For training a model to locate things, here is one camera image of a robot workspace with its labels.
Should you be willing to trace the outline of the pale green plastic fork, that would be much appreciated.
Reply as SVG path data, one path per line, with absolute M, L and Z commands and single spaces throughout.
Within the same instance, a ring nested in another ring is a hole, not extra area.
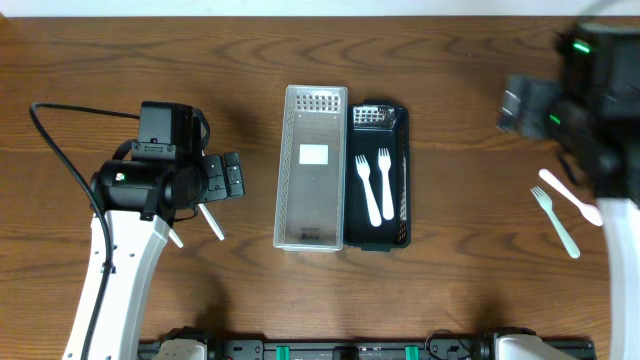
M 568 255 L 573 259 L 578 259 L 581 256 L 581 252 L 575 241 L 571 238 L 565 227 L 562 225 L 562 223 L 554 213 L 553 202 L 549 195 L 538 186 L 531 188 L 530 191 L 539 203 L 540 207 L 547 214 Z

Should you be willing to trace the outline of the white plastic spoon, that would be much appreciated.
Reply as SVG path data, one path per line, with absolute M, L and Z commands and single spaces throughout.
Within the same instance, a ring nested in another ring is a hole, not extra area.
M 599 209 L 587 203 L 579 200 L 554 174 L 548 169 L 540 169 L 538 171 L 539 177 L 555 189 L 558 193 L 563 195 L 573 205 L 575 205 L 582 216 L 591 224 L 601 227 L 603 225 L 603 219 Z

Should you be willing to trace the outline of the white plastic fork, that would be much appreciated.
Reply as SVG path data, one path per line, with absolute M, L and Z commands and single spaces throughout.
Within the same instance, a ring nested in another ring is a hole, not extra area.
M 391 157 L 387 148 L 380 148 L 378 152 L 378 166 L 382 177 L 382 214 L 385 220 L 392 220 L 395 216 L 391 194 L 389 171 Z
M 361 178 L 361 181 L 363 183 L 370 224 L 373 227 L 379 227 L 382 224 L 382 219 L 381 219 L 379 208 L 378 208 L 378 205 L 370 184 L 370 180 L 369 180 L 370 167 L 369 167 L 368 161 L 364 155 L 356 155 L 355 163 L 356 163 L 357 174 Z

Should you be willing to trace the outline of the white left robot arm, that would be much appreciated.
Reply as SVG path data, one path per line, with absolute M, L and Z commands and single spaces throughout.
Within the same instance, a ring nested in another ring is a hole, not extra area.
M 168 242 L 182 242 L 177 212 L 243 196 L 240 157 L 199 154 L 180 165 L 116 155 L 94 174 L 98 208 L 67 359 L 133 359 L 151 280 Z

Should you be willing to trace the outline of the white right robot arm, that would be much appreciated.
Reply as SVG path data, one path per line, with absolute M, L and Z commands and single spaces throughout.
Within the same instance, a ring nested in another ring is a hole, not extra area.
M 587 177 L 603 219 L 611 298 L 612 359 L 639 357 L 639 102 L 601 114 L 554 81 L 507 77 L 498 127 L 554 140 Z

